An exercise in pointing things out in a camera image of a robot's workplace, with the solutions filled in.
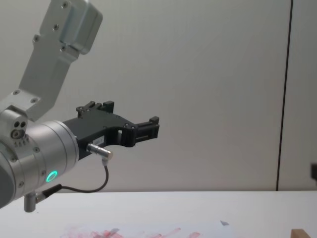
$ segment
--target red stain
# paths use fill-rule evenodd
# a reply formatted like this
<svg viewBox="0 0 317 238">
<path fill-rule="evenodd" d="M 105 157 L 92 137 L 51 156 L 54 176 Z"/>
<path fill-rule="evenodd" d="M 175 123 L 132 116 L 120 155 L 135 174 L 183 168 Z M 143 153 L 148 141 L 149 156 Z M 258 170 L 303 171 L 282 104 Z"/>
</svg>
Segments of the red stain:
<svg viewBox="0 0 317 238">
<path fill-rule="evenodd" d="M 110 237 L 110 235 L 111 235 L 111 232 L 110 231 L 104 231 L 103 232 L 103 235 L 104 235 L 104 237 Z"/>
<path fill-rule="evenodd" d="M 165 235 L 153 234 L 153 233 L 147 235 L 145 234 L 145 232 L 142 232 L 142 233 L 139 233 L 135 238 L 141 238 L 141 237 L 144 237 L 144 235 L 146 235 L 146 238 L 169 238 L 180 231 L 181 231 L 180 228 L 176 228 Z M 198 238 L 198 237 L 201 237 L 201 234 L 199 232 L 193 232 L 187 238 Z M 99 233 L 99 232 L 76 233 L 75 231 L 69 231 L 67 236 L 64 238 L 124 238 L 124 237 L 117 232 L 111 232 L 111 231 L 104 231 L 102 233 Z"/>
<path fill-rule="evenodd" d="M 161 234 L 158 234 L 158 235 L 155 235 L 155 236 L 149 237 L 149 238 L 161 238 L 161 237 L 162 237 L 162 235 L 161 235 Z"/>
<path fill-rule="evenodd" d="M 180 230 L 181 230 L 180 228 L 177 228 L 177 229 L 173 230 L 172 232 L 167 233 L 166 235 L 162 236 L 162 238 L 166 238 L 166 237 L 172 236 L 172 235 L 178 233 Z"/>
<path fill-rule="evenodd" d="M 197 238 L 197 237 L 199 237 L 199 236 L 200 236 L 200 233 L 194 232 L 194 233 L 191 233 L 191 234 L 188 236 L 188 238 Z"/>
</svg>

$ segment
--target wooden block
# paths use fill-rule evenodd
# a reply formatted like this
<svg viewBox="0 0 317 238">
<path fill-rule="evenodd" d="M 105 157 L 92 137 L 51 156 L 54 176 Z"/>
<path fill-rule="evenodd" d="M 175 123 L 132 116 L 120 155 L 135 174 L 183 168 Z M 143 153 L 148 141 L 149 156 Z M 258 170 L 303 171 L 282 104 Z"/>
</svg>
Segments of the wooden block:
<svg viewBox="0 0 317 238">
<path fill-rule="evenodd" d="M 302 229 L 293 229 L 291 238 L 311 238 L 311 237 Z"/>
</svg>

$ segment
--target paper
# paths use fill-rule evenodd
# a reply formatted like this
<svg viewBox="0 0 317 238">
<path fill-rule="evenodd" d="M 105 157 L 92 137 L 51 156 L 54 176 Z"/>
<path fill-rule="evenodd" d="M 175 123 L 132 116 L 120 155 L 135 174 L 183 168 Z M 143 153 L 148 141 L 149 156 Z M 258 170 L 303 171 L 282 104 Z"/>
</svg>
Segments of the paper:
<svg viewBox="0 0 317 238">
<path fill-rule="evenodd" d="M 198 225 L 85 225 L 60 238 L 236 238 L 226 222 Z"/>
</svg>

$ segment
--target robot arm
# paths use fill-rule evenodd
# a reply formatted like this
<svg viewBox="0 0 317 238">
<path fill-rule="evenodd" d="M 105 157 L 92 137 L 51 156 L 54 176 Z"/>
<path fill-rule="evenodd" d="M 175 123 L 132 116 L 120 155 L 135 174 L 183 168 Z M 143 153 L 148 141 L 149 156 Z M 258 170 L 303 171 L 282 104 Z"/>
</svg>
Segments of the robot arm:
<svg viewBox="0 0 317 238">
<path fill-rule="evenodd" d="M 0 102 L 0 208 L 25 196 L 32 212 L 43 200 L 34 191 L 79 160 L 96 153 L 108 161 L 112 153 L 103 147 L 157 138 L 159 118 L 131 123 L 113 114 L 114 102 L 78 107 L 78 117 L 64 123 L 28 125 L 53 107 L 70 64 L 90 51 L 102 18 L 88 0 L 51 1 L 19 88 Z"/>
</svg>

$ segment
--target cable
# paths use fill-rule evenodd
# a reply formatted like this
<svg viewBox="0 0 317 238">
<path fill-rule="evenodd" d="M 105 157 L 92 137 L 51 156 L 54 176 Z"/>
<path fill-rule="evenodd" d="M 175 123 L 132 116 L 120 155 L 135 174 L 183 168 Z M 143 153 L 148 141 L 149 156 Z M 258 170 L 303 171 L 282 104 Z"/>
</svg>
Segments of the cable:
<svg viewBox="0 0 317 238">
<path fill-rule="evenodd" d="M 105 171 L 106 171 L 106 180 L 103 183 L 103 185 L 101 185 L 101 187 L 94 189 L 94 190 L 81 190 L 81 189 L 77 189 L 77 188 L 73 188 L 73 187 L 67 187 L 67 186 L 62 186 L 61 189 L 68 189 L 74 192 L 81 192 L 81 193 L 93 193 L 93 192 L 99 192 L 100 190 L 102 190 L 108 183 L 109 180 L 109 170 L 108 167 L 105 166 Z"/>
<path fill-rule="evenodd" d="M 62 189 L 62 185 L 58 184 L 55 185 L 49 189 L 46 189 L 42 192 L 43 196 L 46 198 L 48 198 L 49 196 L 53 195 L 54 193 L 57 193 L 58 191 L 60 191 Z"/>
</svg>

